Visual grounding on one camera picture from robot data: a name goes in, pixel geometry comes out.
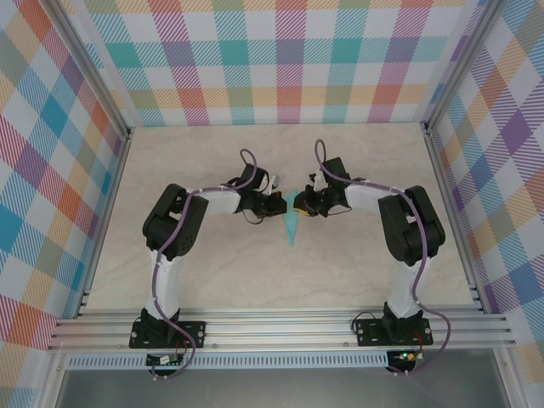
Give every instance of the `plaid wall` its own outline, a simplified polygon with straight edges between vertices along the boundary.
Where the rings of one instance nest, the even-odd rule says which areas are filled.
[[[0,407],[76,300],[121,139],[37,0],[0,2]]]
[[[438,130],[479,278],[544,391],[543,0],[510,0]]]
[[[445,84],[450,80],[451,74],[453,73],[453,71],[455,70],[455,67],[457,66],[459,55],[461,54],[461,51],[465,48],[465,46],[468,44],[468,39],[473,35],[474,29],[478,25],[479,18],[484,12],[485,5],[487,3],[488,3],[488,0],[478,0],[478,5],[474,9],[473,14],[470,17],[470,21],[465,27],[465,30],[462,32],[461,39],[459,40],[459,43],[457,44],[455,51],[451,55],[450,60],[448,61],[448,65],[446,66],[444,73],[442,74],[442,77],[440,78],[439,85],[434,90],[433,97],[431,98],[431,101],[428,104],[427,110],[425,110],[425,114],[423,115],[423,119],[422,119],[423,122],[428,121],[428,118],[431,116],[431,113],[433,113],[434,107],[436,106],[436,102],[437,100],[439,100],[439,96],[440,94],[442,94],[442,90],[444,89]]]
[[[127,113],[70,1],[66,11]],[[145,126],[419,122],[469,3],[84,0]]]

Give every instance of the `blue object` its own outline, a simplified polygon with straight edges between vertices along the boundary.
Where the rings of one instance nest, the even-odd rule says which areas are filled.
[[[289,238],[289,247],[291,248],[295,245],[295,233],[297,232],[298,212],[293,209],[297,194],[298,190],[293,190],[290,195],[283,197],[287,201],[287,212],[283,214],[283,220],[286,223],[287,237]]]

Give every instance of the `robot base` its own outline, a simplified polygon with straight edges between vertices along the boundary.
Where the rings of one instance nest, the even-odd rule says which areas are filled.
[[[172,318],[176,321],[179,312]],[[178,321],[181,327],[195,339],[197,349],[204,347],[206,336],[205,321]],[[141,317],[133,323],[128,347],[131,349],[188,349],[192,348],[189,339],[174,330],[166,321],[158,320],[143,309]]]
[[[413,331],[406,333],[393,342],[379,319],[358,319],[354,325],[357,333],[357,345],[368,346],[430,346],[433,344],[433,333],[427,319],[420,319]]]

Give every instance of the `metal bracket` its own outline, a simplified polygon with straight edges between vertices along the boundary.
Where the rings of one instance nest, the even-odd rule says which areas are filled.
[[[369,346],[430,346],[434,343],[431,326],[427,319],[420,319],[420,325],[396,343],[392,343],[379,319],[359,319],[355,321],[357,332],[357,345],[359,347]]]
[[[195,339],[197,349],[204,347],[204,337],[206,336],[205,321],[179,321],[178,327],[181,327]],[[128,347],[131,349],[175,349],[192,348],[189,339],[184,338],[181,342],[179,337],[173,337],[168,342],[165,337],[158,337],[154,332],[147,330],[140,320],[133,323]]]

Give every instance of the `marble surface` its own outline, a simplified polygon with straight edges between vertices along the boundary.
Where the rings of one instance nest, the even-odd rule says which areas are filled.
[[[425,187],[446,230],[423,291],[428,304],[472,299],[417,124],[259,125],[139,128],[128,154],[88,308],[141,308],[151,266],[142,224],[164,188],[215,186],[239,176],[238,151],[281,176],[284,195],[302,190],[317,168],[314,142],[341,156],[351,177]],[[379,306],[398,273],[379,216],[299,216],[289,247],[283,217],[250,225],[241,214],[205,218],[184,261],[182,307],[321,308]]]

